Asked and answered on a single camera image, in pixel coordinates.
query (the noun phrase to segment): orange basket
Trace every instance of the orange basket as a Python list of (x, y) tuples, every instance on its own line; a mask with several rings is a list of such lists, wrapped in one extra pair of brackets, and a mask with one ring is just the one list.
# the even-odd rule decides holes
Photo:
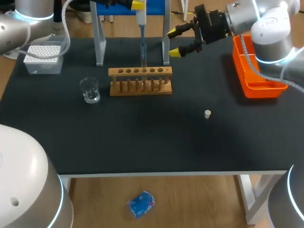
[[(250, 60), (255, 68), (259, 70), (251, 36), (243, 37)], [(288, 86), (283, 83), (267, 81), (253, 72), (246, 60), (239, 36), (233, 37), (233, 61), (244, 94), (248, 98), (275, 98), (279, 97), (280, 94), (288, 88)]]

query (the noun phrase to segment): black mat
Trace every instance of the black mat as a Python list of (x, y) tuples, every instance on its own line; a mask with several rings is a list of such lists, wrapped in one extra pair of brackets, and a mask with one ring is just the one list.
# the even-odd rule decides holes
[[(177, 38), (171, 49), (192, 41)], [(244, 97), (232, 39), (171, 59), (173, 95), (109, 97), (109, 67), (138, 67), (139, 39), (107, 40), (95, 66), (92, 39), (73, 39), (60, 75), (29, 75), (19, 58), (0, 101), (0, 124), (27, 132), (59, 174), (287, 170), (304, 158), (304, 95)], [(162, 63), (150, 38), (148, 65)], [(79, 81), (98, 78), (102, 100), (84, 102)], [(204, 118), (204, 111), (212, 111)]]

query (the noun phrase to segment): small white cap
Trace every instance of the small white cap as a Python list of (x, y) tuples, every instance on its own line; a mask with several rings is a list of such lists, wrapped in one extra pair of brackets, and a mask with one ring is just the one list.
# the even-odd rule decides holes
[(209, 119), (210, 115), (211, 115), (211, 111), (210, 110), (206, 110), (205, 111), (205, 118)]

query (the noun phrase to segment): wooden floor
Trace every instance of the wooden floor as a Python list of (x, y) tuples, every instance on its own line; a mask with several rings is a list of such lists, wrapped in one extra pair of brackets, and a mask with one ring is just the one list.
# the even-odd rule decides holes
[[(189, 11), (205, 3), (208, 10), (224, 10), (231, 0), (190, 0)], [(181, 11), (179, 0), (172, 0), (172, 11)], [(135, 17), (114, 17), (104, 25), (107, 37), (138, 37)], [(68, 13), (72, 37), (92, 37), (92, 26)], [(304, 44), (304, 14), (292, 19), (294, 43)], [(171, 27), (182, 23), (181, 15), (171, 15)], [(162, 17), (149, 16), (146, 36), (162, 36)], [(0, 57), (0, 97), (15, 61)], [(141, 193), (155, 197), (155, 207), (134, 220), (125, 203)], [(74, 228), (247, 228), (238, 182), (233, 176), (84, 178), (72, 181), (70, 196), (74, 204)], [(256, 228), (268, 228), (264, 219)]]

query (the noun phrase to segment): blue plastic bag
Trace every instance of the blue plastic bag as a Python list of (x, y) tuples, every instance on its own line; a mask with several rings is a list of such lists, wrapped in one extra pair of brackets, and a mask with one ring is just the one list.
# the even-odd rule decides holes
[(147, 213), (154, 205), (154, 198), (147, 191), (143, 191), (138, 197), (126, 203), (127, 208), (129, 208), (135, 218)]

